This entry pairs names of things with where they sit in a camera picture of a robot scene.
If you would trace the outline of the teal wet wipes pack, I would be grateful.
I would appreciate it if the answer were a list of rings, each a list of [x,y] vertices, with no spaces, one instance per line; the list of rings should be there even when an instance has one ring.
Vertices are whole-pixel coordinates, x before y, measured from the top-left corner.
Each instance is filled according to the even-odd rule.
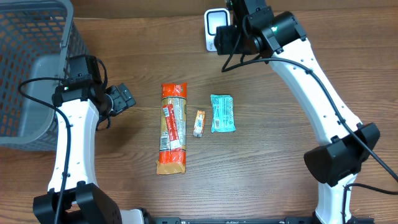
[[[211,132],[235,132],[233,98],[230,95],[211,95],[211,105],[213,108]]]

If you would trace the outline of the orange red noodle packet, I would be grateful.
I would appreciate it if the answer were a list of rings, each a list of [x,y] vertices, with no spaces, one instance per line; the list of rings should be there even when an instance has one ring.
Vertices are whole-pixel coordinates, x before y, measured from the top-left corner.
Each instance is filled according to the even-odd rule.
[[[157,174],[186,172],[187,84],[163,83]]]

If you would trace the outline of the orange Kleenex tissue pack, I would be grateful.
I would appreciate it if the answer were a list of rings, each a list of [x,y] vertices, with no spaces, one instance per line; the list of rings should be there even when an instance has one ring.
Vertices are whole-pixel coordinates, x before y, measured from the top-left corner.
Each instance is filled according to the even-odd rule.
[[[195,137],[201,138],[203,136],[204,125],[205,125],[205,112],[198,110],[193,127],[193,135]]]

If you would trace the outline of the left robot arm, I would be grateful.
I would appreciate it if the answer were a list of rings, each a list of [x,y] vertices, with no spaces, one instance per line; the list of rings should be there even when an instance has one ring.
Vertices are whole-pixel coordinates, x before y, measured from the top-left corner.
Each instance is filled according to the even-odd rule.
[[[69,59],[69,76],[52,96],[58,123],[57,151],[45,195],[33,202],[40,223],[153,223],[143,208],[121,210],[95,174],[98,125],[136,104],[125,84],[108,86],[105,66],[92,55]]]

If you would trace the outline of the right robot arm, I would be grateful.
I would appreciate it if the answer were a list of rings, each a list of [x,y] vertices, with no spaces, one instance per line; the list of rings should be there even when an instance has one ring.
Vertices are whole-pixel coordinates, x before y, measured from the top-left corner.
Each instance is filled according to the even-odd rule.
[[[217,28],[220,55],[252,55],[283,79],[307,115],[318,146],[305,153],[318,181],[314,223],[359,223],[349,209],[351,188],[380,132],[345,105],[319,66],[307,33],[289,11],[275,15],[264,1],[230,0],[233,24]]]

